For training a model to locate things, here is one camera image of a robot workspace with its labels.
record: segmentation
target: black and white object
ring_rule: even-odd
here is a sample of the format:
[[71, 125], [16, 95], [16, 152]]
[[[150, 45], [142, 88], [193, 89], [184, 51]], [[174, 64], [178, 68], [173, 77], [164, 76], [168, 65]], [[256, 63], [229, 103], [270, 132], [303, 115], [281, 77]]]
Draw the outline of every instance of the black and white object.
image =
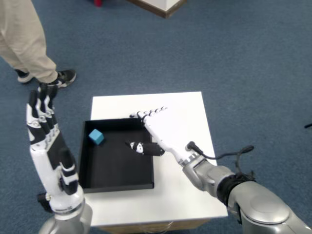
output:
[[146, 156], [162, 156], [165, 151], [157, 143], [125, 142], [132, 150], [138, 154]]
[[38, 93], [36, 110], [39, 116], [41, 127], [44, 130], [44, 133], [46, 135], [46, 140], [50, 142], [52, 140], [51, 134], [50, 134], [50, 130], [52, 129], [52, 126], [49, 126], [47, 118], [46, 118], [45, 104], [44, 104], [44, 100], [46, 96], [47, 96], [47, 87], [43, 85], [40, 87], [40, 92]]
[[43, 150], [47, 145], [46, 136], [39, 120], [36, 104], [37, 92], [32, 91], [26, 106], [28, 136], [33, 150]]
[[50, 136], [49, 138], [51, 139], [52, 135], [53, 135], [53, 128], [54, 128], [54, 123], [53, 123], [53, 119], [52, 119], [52, 115], [49, 111], [47, 111], [47, 108], [46, 108], [46, 99], [48, 97], [48, 86], [46, 84], [42, 84], [40, 86], [41, 88], [41, 91], [39, 93], [39, 100], [40, 100], [40, 112], [43, 113], [43, 115], [45, 116], [45, 119], [47, 120], [47, 123], [49, 125], [49, 129], [50, 129]]
[[58, 92], [58, 88], [56, 86], [49, 87], [48, 95], [46, 99], [44, 100], [46, 114], [51, 115], [51, 118], [54, 124], [53, 134], [56, 134], [59, 131], [59, 125], [58, 125], [57, 119], [55, 118], [54, 105], [53, 105], [53, 99], [56, 97], [57, 92]]
[[75, 159], [67, 148], [61, 149], [59, 153], [62, 187], [68, 195], [72, 195], [77, 192], [78, 188]]

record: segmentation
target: sneaker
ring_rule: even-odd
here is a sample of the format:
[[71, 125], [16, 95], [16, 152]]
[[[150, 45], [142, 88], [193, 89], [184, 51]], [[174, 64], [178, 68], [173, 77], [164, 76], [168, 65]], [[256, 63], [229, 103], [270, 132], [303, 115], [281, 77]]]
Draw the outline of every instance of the sneaker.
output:
[[18, 74], [18, 82], [26, 84], [31, 81], [32, 78], [34, 78], [29, 72], [25, 73], [20, 70], [15, 70]]
[[58, 72], [58, 77], [51, 83], [48, 83], [48, 86], [56, 85], [58, 88], [65, 88], [76, 79], [76, 72], [74, 70], [66, 70]]

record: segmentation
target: person's leg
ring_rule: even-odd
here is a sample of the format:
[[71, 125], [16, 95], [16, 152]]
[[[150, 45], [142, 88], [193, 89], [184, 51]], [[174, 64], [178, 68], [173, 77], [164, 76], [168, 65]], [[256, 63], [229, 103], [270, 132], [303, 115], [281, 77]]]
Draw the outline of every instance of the person's leg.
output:
[[18, 81], [21, 83], [29, 82], [33, 76], [21, 63], [19, 58], [14, 54], [10, 47], [7, 46], [2, 34], [0, 33], [0, 56], [6, 61], [11, 67], [13, 67], [18, 74]]
[[40, 82], [56, 80], [56, 65], [46, 55], [44, 31], [31, 0], [0, 0], [0, 11], [0, 55], [4, 60]]

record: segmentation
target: black cable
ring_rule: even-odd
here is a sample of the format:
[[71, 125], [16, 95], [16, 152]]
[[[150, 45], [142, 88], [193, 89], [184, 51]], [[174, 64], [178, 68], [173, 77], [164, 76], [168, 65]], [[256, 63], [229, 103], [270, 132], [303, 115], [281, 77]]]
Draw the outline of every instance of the black cable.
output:
[[[207, 155], [204, 154], [204, 152], [195, 144], [195, 142], [193, 141], [190, 141], [188, 144], [187, 144], [187, 148], [189, 150], [194, 150], [196, 153], [198, 153], [199, 155], [202, 155], [204, 158], [207, 158], [207, 159], [212, 159], [212, 160], [218, 160], [218, 159], [221, 159], [225, 156], [236, 156], [236, 161], [235, 161], [235, 167], [236, 167], [236, 171], [238, 173], [241, 173], [241, 169], [240, 169], [240, 165], [239, 165], [239, 159], [240, 159], [240, 156], [242, 154], [245, 154], [245, 153], [248, 153], [250, 152], [251, 150], [254, 149], [254, 146], [253, 145], [248, 145], [244, 148], [242, 148], [240, 151], [237, 151], [237, 152], [231, 152], [231, 153], [225, 153], [225, 154], [221, 154], [217, 157], [209, 157]], [[249, 174], [249, 177], [254, 179], [254, 172], [251, 171], [250, 174]]]
[[218, 159], [221, 159], [221, 158], [223, 158], [225, 156], [238, 156], [238, 155], [242, 155], [242, 154], [248, 153], [248, 152], [250, 152], [251, 150], [254, 149], [254, 146], [248, 145], [248, 146], [242, 148], [240, 151], [224, 153], [224, 154], [221, 154], [221, 155], [216, 156], [216, 157], [209, 157], [209, 156], [205, 155], [204, 152], [193, 141], [190, 141], [187, 144], [187, 148], [189, 150], [194, 150], [196, 153], [198, 153], [199, 155], [202, 155], [203, 157], [205, 157], [207, 159], [218, 160]]

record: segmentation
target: robotic hand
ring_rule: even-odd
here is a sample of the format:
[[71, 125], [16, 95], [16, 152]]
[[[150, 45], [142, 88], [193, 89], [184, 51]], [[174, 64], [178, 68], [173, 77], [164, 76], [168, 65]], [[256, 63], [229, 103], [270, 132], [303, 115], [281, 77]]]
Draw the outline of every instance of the robotic hand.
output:
[[[243, 234], [312, 234], [312, 230], [278, 196], [253, 178], [208, 162], [210, 157], [186, 139], [181, 132], [183, 124], [175, 116], [164, 107], [130, 115], [141, 119], [159, 147], [175, 156], [195, 187], [217, 197], [228, 207], [242, 224]], [[141, 145], [137, 152], [143, 151], [144, 145]]]
[[53, 99], [57, 87], [43, 84], [32, 91], [26, 107], [30, 154], [46, 193], [38, 201], [46, 211], [54, 213], [40, 234], [86, 234], [92, 210], [85, 204], [78, 184], [76, 163], [65, 144], [54, 114]]

